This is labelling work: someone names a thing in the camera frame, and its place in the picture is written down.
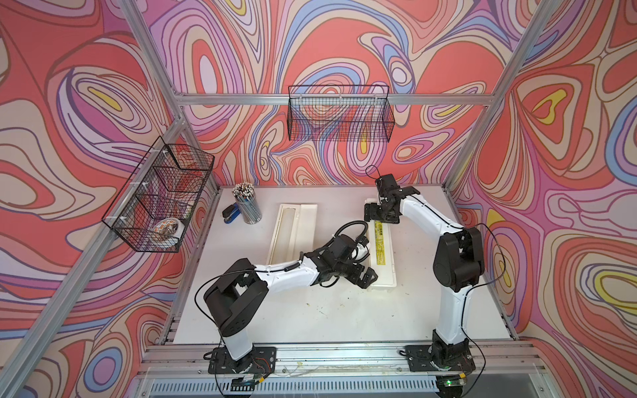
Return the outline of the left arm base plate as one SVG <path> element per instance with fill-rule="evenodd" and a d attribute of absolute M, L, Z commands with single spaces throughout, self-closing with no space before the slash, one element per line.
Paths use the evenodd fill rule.
<path fill-rule="evenodd" d="M 209 362 L 208 373 L 212 375 L 269 375 L 275 371 L 276 358 L 276 347 L 266 346 L 253 348 L 239 360 L 234 360 L 226 347 L 214 348 L 203 355 Z"/>

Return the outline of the white wrap dispenser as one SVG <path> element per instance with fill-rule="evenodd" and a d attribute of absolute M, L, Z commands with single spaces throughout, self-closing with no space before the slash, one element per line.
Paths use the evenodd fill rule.
<path fill-rule="evenodd" d="M 270 242 L 267 265 L 298 260 L 314 248 L 317 204 L 281 204 Z"/>
<path fill-rule="evenodd" d="M 368 251 L 369 257 L 365 265 L 372 268 L 378 278 L 370 289 L 389 290 L 397 285 L 394 251 L 391 242 L 391 229 L 386 223 L 379 221 L 368 222 Z"/>

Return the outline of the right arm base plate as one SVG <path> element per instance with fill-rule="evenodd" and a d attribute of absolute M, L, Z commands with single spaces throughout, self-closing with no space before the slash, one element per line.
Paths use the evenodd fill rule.
<path fill-rule="evenodd" d="M 476 370 L 473 356 L 466 342 L 447 346 L 444 343 L 431 345 L 408 345 L 400 351 L 412 372 L 454 372 L 471 374 Z"/>

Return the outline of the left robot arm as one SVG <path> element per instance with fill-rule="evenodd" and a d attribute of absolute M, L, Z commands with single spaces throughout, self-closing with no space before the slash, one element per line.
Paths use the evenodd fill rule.
<path fill-rule="evenodd" d="M 194 302 L 217 327 L 219 350 L 234 362 L 254 351 L 247 326 L 269 294 L 318 285 L 329 289 L 340 280 L 366 290 L 378 274 L 363 262 L 370 257 L 367 222 L 342 225 L 327 243 L 300 254 L 298 260 L 274 265 L 255 265 L 237 260 L 222 275 L 204 283 Z"/>

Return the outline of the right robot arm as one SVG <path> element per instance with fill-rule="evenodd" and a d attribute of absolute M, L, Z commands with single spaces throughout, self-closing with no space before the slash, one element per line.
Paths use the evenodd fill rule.
<path fill-rule="evenodd" d="M 375 185 L 378 200 L 364 207 L 365 221 L 398 224 L 408 218 L 437 240 L 433 272 L 441 285 L 441 306 L 427 356 L 433 368 L 447 371 L 470 355 L 464 313 L 485 271 L 482 235 L 475 227 L 454 223 L 416 188 L 399 186 L 391 174 L 376 178 Z"/>

